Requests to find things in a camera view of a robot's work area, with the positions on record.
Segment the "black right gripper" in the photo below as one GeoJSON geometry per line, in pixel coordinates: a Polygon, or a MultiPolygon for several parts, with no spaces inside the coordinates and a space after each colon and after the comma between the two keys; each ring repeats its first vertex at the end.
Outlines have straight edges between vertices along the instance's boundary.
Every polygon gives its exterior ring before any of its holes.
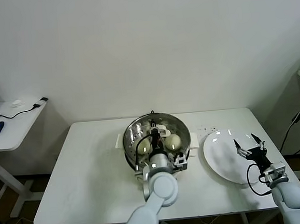
{"type": "Polygon", "coordinates": [[[234,139],[235,147],[237,148],[237,154],[241,157],[248,156],[248,160],[254,161],[260,170],[268,169],[271,165],[269,159],[267,159],[267,149],[265,147],[265,141],[261,140],[258,136],[251,134],[254,141],[259,145],[257,147],[251,148],[248,151],[240,147],[239,143],[234,139]]]}

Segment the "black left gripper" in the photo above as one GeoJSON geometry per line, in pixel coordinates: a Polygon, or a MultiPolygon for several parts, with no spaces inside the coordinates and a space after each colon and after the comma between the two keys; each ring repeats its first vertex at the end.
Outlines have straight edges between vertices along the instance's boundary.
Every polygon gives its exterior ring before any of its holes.
{"type": "Polygon", "coordinates": [[[151,140],[152,151],[150,155],[165,154],[164,145],[160,138],[160,132],[154,119],[150,120],[150,125],[151,125],[150,136],[152,137],[151,140]]]}

